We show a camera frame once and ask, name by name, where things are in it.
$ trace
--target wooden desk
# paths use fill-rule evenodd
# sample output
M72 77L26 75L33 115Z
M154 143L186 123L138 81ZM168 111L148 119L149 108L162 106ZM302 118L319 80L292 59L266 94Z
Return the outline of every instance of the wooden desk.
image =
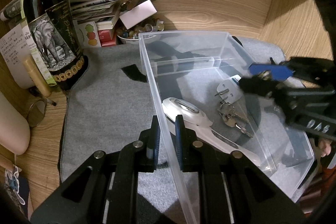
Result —
M166 29L225 30L275 43L287 56L331 58L328 36L313 0L157 0L154 4L158 16L166 21ZM5 96L21 98L12 100L17 108L28 105L28 96L13 83L8 71L6 79L7 84L0 83ZM5 89L4 85L15 89ZM58 186L59 139L66 100L60 93L51 98L58 105L48 106L45 120L31 132L27 152L17 157L18 166L30 181L34 208Z

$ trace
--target gray felt mat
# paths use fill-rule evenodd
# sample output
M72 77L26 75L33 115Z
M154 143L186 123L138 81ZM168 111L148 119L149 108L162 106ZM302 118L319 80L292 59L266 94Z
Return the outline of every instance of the gray felt mat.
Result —
M239 37L258 62L284 60L273 44ZM96 150L111 153L138 139L155 115L149 84L132 80L121 68L136 64L141 70L139 46L120 45L85 51L89 66L68 97L60 158L64 181ZM139 174L138 223L185 223L165 149L160 142L159 169Z

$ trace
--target transparent plastic box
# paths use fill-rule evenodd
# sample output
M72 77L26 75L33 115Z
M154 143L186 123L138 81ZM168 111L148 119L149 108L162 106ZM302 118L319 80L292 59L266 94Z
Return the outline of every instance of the transparent plastic box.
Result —
M249 119L249 138L227 127L217 112L216 88L224 79L249 75L253 58L227 32L163 31L139 34L143 73L147 73L167 150L169 166L187 223L199 223L197 174L182 173L162 109L168 97L184 99L203 110L213 130L257 154L260 169L290 198L314 161L306 134L284 124L271 100L243 96L235 108Z

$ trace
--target pink sticky note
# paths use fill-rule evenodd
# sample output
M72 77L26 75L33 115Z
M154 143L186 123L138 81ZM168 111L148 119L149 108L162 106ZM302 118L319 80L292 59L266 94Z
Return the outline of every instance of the pink sticky note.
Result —
M146 0L145 2L139 4L134 7L132 10L126 12L119 16L120 20L124 23L126 29L132 28L134 25L143 21L147 17L152 16L157 11L150 0Z

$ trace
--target elephant picture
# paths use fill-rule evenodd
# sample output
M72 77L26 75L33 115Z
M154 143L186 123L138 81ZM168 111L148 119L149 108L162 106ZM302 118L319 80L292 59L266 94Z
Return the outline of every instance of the elephant picture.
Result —
M75 55L45 14L30 24L37 48L50 71L68 65Z

